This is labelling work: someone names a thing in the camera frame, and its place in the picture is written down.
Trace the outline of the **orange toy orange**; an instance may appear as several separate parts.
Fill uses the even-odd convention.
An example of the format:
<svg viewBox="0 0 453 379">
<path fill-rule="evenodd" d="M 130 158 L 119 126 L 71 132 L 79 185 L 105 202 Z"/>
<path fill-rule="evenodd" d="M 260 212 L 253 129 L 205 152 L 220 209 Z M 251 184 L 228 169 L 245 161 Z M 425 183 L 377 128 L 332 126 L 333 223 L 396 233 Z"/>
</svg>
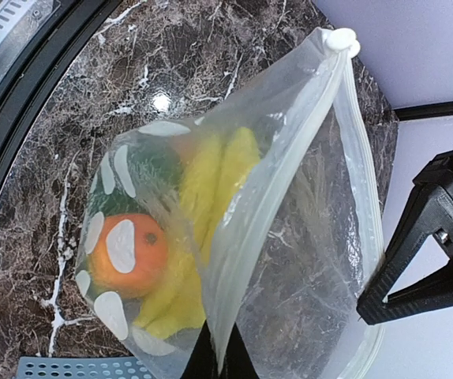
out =
<svg viewBox="0 0 453 379">
<path fill-rule="evenodd" d="M 166 236 L 146 214 L 95 213 L 88 223 L 84 249 L 94 284 L 123 298 L 149 293 L 167 266 Z"/>
</svg>

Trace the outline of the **light blue perforated basket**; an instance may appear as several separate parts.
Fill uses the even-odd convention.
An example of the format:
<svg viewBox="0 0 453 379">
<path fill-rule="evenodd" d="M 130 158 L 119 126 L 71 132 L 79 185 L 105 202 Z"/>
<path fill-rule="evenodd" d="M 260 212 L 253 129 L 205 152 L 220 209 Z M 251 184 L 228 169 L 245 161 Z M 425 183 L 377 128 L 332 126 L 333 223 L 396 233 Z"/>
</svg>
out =
<svg viewBox="0 0 453 379">
<path fill-rule="evenodd" d="M 14 378 L 144 378 L 155 376 L 134 357 L 43 358 L 21 357 Z"/>
</svg>

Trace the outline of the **clear dotted zip top bag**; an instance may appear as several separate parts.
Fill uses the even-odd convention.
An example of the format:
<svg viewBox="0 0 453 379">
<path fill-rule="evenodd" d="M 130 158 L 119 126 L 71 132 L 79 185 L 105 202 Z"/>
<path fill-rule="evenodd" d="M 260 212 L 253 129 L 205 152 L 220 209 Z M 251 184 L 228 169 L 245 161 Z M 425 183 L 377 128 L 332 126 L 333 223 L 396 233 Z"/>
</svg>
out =
<svg viewBox="0 0 453 379">
<path fill-rule="evenodd" d="M 219 378 L 237 325 L 258 378 L 362 378 L 380 345 L 357 301 L 384 247 L 373 155 L 354 82 L 360 50 L 349 28 L 314 29 L 297 47 L 220 105 L 195 118 L 164 119 L 118 135 L 120 146 L 172 148 L 183 172 L 187 149 L 211 134 L 253 131 L 259 163 L 233 196 L 197 264 Z M 167 232 L 182 221 L 179 185 L 152 217 Z M 97 287 L 84 249 L 81 296 L 155 377 L 181 378 L 200 328 L 165 340 L 134 325 L 146 295 Z"/>
</svg>

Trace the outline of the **black left corner post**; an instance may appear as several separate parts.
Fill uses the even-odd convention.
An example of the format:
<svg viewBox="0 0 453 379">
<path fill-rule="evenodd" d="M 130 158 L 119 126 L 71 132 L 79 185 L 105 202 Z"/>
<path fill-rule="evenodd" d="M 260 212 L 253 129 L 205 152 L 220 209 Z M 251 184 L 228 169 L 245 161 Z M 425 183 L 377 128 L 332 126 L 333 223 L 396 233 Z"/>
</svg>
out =
<svg viewBox="0 0 453 379">
<path fill-rule="evenodd" d="M 395 109 L 400 121 L 453 116 L 453 101 Z"/>
</svg>

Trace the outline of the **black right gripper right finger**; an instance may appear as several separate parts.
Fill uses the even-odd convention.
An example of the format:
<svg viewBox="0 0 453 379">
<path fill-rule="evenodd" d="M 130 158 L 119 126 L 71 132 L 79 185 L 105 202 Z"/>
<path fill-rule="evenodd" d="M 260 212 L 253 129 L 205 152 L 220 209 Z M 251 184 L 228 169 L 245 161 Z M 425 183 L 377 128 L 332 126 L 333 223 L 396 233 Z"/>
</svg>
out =
<svg viewBox="0 0 453 379">
<path fill-rule="evenodd" d="M 230 334 L 225 356 L 226 379 L 258 379 L 236 324 Z"/>
</svg>

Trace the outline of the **yellow toy banana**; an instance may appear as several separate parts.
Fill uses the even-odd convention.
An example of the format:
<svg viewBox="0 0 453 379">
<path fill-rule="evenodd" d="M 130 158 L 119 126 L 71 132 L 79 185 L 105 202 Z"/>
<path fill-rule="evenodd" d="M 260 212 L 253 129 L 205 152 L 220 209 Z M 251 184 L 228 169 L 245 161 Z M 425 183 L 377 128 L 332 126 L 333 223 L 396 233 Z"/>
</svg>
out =
<svg viewBox="0 0 453 379">
<path fill-rule="evenodd" d="M 179 185 L 182 221 L 167 232 L 170 255 L 163 282 L 146 295 L 133 322 L 165 340 L 205 321 L 197 264 L 206 266 L 215 229 L 233 196 L 260 161 L 252 130 L 241 127 L 230 137 L 211 134 L 187 149 Z"/>
</svg>

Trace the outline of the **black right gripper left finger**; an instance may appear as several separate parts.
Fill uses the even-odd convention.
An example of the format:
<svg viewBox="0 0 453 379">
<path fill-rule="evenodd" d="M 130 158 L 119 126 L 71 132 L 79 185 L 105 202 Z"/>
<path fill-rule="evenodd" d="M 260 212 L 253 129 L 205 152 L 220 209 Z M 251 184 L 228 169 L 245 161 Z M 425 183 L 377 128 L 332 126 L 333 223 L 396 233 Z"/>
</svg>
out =
<svg viewBox="0 0 453 379">
<path fill-rule="evenodd" d="M 181 379 L 218 379 L 218 364 L 208 323 L 204 322 Z"/>
</svg>

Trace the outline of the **black front rail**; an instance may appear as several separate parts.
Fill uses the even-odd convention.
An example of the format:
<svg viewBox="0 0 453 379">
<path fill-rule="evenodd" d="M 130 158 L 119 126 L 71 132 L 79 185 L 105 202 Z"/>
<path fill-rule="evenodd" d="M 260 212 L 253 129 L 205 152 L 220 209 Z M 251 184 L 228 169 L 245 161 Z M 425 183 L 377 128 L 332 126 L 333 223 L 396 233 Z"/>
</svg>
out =
<svg viewBox="0 0 453 379">
<path fill-rule="evenodd" d="M 53 1 L 51 15 L 0 84 L 0 191 L 33 122 L 118 1 Z"/>
</svg>

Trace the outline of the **green toy avocado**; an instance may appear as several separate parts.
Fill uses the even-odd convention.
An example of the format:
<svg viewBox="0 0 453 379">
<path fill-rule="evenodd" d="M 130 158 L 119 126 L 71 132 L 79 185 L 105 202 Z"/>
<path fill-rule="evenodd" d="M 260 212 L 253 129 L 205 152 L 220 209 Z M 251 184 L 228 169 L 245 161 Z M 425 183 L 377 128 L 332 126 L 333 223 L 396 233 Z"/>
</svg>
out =
<svg viewBox="0 0 453 379">
<path fill-rule="evenodd" d="M 180 157 L 172 148 L 120 146 L 101 159 L 86 214 L 151 216 L 155 210 L 167 210 L 165 198 L 176 198 L 182 172 Z"/>
</svg>

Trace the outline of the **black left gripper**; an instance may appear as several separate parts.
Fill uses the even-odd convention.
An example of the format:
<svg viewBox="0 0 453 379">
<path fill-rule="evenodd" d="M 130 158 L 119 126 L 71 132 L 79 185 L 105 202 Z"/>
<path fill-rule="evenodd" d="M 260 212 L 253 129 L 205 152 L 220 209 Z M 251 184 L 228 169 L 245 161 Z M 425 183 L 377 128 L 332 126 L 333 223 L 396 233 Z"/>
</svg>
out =
<svg viewBox="0 0 453 379">
<path fill-rule="evenodd" d="M 453 181 L 453 150 L 435 156 L 413 179 L 417 186 L 384 260 L 358 299 L 367 324 L 453 306 L 453 183 L 444 179 Z"/>
</svg>

